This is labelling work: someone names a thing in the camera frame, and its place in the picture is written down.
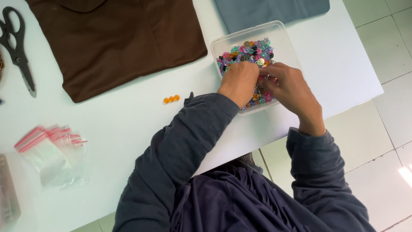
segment person's left hand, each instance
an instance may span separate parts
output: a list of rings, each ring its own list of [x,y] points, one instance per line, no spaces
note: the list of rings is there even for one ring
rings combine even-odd
[[[252,98],[258,76],[259,68],[254,63],[244,61],[231,64],[217,93],[228,97],[242,108]]]

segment folded gray cloth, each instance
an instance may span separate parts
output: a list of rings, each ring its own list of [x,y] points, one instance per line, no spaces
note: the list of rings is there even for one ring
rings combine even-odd
[[[229,33],[279,20],[288,23],[329,11],[329,0],[215,0]]]

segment scissor handle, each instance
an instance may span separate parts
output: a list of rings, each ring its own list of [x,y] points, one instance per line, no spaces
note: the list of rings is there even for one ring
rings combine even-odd
[[[10,20],[10,16],[9,16],[10,12],[12,12],[12,11],[17,14],[17,16],[19,18],[19,21],[20,21],[20,28],[16,32],[14,31],[13,23]],[[23,42],[24,42],[24,32],[26,30],[26,27],[25,27],[25,24],[24,24],[23,17],[21,16],[21,14],[15,8],[12,8],[12,7],[5,7],[3,9],[3,17],[4,17],[5,22],[3,23],[0,20],[0,26],[1,26],[1,29],[3,31],[3,35],[0,37],[0,38],[2,38],[2,41],[0,41],[0,42],[5,42],[5,43],[2,43],[2,44],[7,48],[7,50],[11,49],[11,50],[19,51],[19,52],[24,52]],[[16,39],[16,48],[15,49],[12,49],[10,47],[10,45],[8,44],[8,40],[10,39],[10,34],[12,34]]]

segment sleeve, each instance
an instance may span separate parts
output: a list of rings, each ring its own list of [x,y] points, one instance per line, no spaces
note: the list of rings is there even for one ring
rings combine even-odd
[[[302,135],[290,128],[286,149],[292,159],[294,198],[332,231],[375,232],[366,207],[352,194],[344,178],[339,147],[325,135]]]
[[[193,176],[240,110],[218,93],[192,96],[136,159],[120,197],[114,232],[169,232],[176,189]]]

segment white floor tile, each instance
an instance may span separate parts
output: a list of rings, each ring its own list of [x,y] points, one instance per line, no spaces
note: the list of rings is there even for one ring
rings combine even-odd
[[[412,217],[394,225],[391,229],[385,232],[411,232],[412,231]]]
[[[409,53],[412,54],[412,8],[393,14],[393,19],[398,26]]]
[[[273,183],[277,184],[287,194],[293,197],[292,181],[295,179],[290,174],[291,159],[286,150],[287,137],[268,144],[260,150],[266,161],[267,168],[272,176]]]
[[[96,220],[80,228],[72,230],[72,232],[101,232],[101,229],[99,223]]]
[[[355,27],[391,14],[385,0],[343,0]]]
[[[115,225],[115,214],[116,212],[111,213],[98,220],[100,228],[103,232],[112,232],[113,226]]]
[[[395,148],[412,141],[412,73],[382,85],[385,93],[374,98]]]
[[[340,148],[345,172],[393,150],[373,101],[326,119],[325,126]]]
[[[392,16],[356,30],[381,84],[412,71],[412,58]]]
[[[252,151],[252,156],[253,156],[253,161],[255,162],[255,165],[263,168],[263,175],[268,178],[269,180],[271,180],[270,175],[268,170],[266,169],[266,165],[265,162],[263,161],[262,156],[260,155],[259,150],[254,150]]]
[[[400,175],[401,168],[393,150],[345,175],[378,232],[412,214],[412,188]]]
[[[412,7],[411,0],[386,0],[386,2],[388,3],[389,9],[391,9],[392,14]]]
[[[412,168],[412,142],[400,146],[396,149],[402,166]]]

